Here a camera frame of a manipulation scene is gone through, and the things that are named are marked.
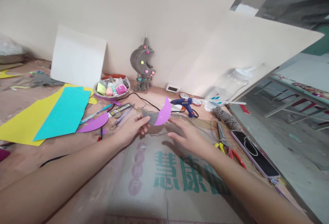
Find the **table leg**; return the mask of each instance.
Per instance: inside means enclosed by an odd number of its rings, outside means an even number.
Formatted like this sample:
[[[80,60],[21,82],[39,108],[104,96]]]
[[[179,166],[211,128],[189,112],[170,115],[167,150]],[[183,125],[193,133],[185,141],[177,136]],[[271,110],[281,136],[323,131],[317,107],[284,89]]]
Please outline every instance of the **table leg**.
[[[327,128],[329,128],[329,125],[324,126],[324,127],[321,127],[321,128],[319,128],[319,129],[316,129],[316,130],[323,130],[323,129],[327,129]]]
[[[259,92],[261,92],[266,86],[268,86],[268,85],[271,84],[271,83],[272,83],[272,81],[268,82],[266,85],[264,85],[263,87],[261,87],[260,90],[257,91],[257,92],[254,94],[254,96],[257,95]]]
[[[317,111],[314,111],[313,113],[310,113],[309,114],[309,116],[305,116],[304,118],[301,118],[301,119],[299,119],[299,120],[296,120],[296,121],[294,121],[294,122],[292,122],[292,123],[289,123],[289,124],[296,124],[296,123],[298,123],[299,121],[303,121],[303,120],[306,120],[306,119],[308,119],[308,118],[311,118],[313,115],[315,115],[315,114],[318,114],[318,113],[321,113],[321,112],[323,112],[323,111],[325,111],[326,110],[326,108],[321,108],[321,109],[319,109],[319,110],[317,110]]]
[[[271,115],[273,115],[273,114],[279,112],[280,110],[282,110],[282,109],[284,109],[284,108],[286,108],[286,107],[288,107],[288,106],[291,106],[291,105],[294,104],[295,102],[297,102],[297,101],[299,101],[299,100],[302,100],[302,99],[303,99],[303,97],[297,97],[295,100],[290,101],[290,102],[287,102],[287,103],[283,104],[282,106],[280,106],[280,107],[274,109],[273,111],[271,111],[271,112],[265,114],[264,117],[267,118],[267,117],[269,117],[269,116],[271,116]]]
[[[284,90],[283,92],[277,94],[275,97],[273,97],[271,100],[276,99],[277,97],[279,97],[280,95],[282,95],[283,93],[285,93],[286,91],[288,91],[288,89]]]

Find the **red pliers handle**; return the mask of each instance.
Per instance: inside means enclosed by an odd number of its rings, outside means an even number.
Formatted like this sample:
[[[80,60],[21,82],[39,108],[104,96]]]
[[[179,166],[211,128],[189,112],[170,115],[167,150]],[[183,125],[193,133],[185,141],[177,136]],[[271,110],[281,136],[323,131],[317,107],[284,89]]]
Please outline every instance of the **red pliers handle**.
[[[239,164],[248,171],[248,169],[246,168],[246,165],[244,164],[244,162],[241,160],[241,158],[239,157],[239,155],[235,152],[234,149],[231,148],[231,152],[230,152],[230,158],[233,159],[233,156],[237,159],[237,161],[239,162]]]

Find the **metal bowl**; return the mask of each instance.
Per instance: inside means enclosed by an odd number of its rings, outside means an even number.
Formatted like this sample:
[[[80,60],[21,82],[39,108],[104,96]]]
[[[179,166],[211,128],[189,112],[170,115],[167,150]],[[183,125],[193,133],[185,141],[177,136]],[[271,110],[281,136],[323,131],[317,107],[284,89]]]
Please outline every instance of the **metal bowl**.
[[[106,84],[108,83],[108,81],[109,81],[109,79],[102,79]],[[95,95],[97,95],[98,97],[100,97],[101,99],[105,99],[105,100],[113,100],[113,101],[115,101],[116,99],[120,99],[120,98],[122,98],[122,97],[124,97],[125,95],[127,95],[128,93],[129,93],[129,90],[130,90],[130,82],[128,81],[126,81],[126,80],[123,80],[123,83],[124,83],[124,85],[127,87],[127,92],[126,93],[123,93],[123,94],[121,94],[121,95],[118,95],[118,96],[104,96],[104,95],[101,95],[100,93],[98,93],[97,91],[96,91],[96,89],[97,89],[97,85],[98,85],[98,83],[96,83],[95,85],[94,85],[94,93],[95,93]]]

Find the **wooden table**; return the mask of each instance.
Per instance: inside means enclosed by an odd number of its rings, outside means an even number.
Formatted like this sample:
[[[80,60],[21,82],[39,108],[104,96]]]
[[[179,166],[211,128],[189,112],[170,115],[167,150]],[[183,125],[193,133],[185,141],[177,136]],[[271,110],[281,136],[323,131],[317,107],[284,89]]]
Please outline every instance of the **wooden table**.
[[[49,64],[49,62],[34,61],[28,62],[24,66],[10,70],[9,72],[23,73],[25,76],[30,71],[44,71],[49,73],[48,68],[42,66]],[[0,80],[0,91],[8,87],[15,81],[15,77]],[[1,124],[24,110],[36,100],[45,98],[60,87],[37,87],[33,89],[18,89],[7,90],[0,92],[0,120]],[[162,88],[152,87],[149,91],[138,92],[140,97],[147,99],[149,102],[157,107],[161,107],[164,103],[164,97],[168,96],[170,99],[178,99],[178,94],[169,94]],[[101,102],[96,105],[87,107],[85,115],[94,113],[108,104],[107,101],[100,100]],[[122,103],[135,103],[135,108],[141,108],[145,106],[145,102],[139,99],[136,95],[131,95],[129,98],[122,100]],[[199,114],[199,119],[210,121],[214,119],[210,112],[207,112],[203,105],[200,107],[193,106]],[[104,138],[113,134],[109,128],[114,123],[114,118],[109,119],[108,123],[104,126],[107,133]],[[230,134],[230,130],[226,126],[222,126],[227,142],[231,147],[239,154],[244,161],[247,169],[269,187],[269,181],[261,176],[255,166],[248,159],[246,154],[235,142]],[[40,165],[54,157],[61,155],[74,153],[88,145],[91,145],[97,141],[99,136],[99,130],[89,133],[76,133],[66,136],[47,139],[39,147],[15,144],[10,146],[7,150],[11,152],[11,155],[0,163],[0,189],[8,186],[23,176],[38,169]],[[104,192],[111,191],[113,185],[117,181],[120,175],[121,166],[124,160],[125,150],[121,151],[115,158],[113,158],[108,164],[106,164],[102,170],[100,170],[93,178],[91,178],[82,188],[80,188],[76,194],[74,194],[67,202],[54,213],[48,220],[48,223],[103,223],[106,215],[106,206],[104,204]],[[286,187],[280,183],[280,190],[286,195],[286,197],[299,209],[299,205],[295,199],[288,192]]]

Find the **glue gun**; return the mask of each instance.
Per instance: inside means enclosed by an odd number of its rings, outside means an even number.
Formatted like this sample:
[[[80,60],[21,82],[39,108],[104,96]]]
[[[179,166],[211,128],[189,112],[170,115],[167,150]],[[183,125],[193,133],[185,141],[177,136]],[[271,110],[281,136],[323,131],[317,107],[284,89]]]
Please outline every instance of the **glue gun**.
[[[182,105],[188,111],[188,116],[190,118],[195,117],[195,114],[194,114],[192,108],[190,107],[190,105],[192,104],[192,98],[176,99],[176,100],[172,100],[170,103],[173,105]]]

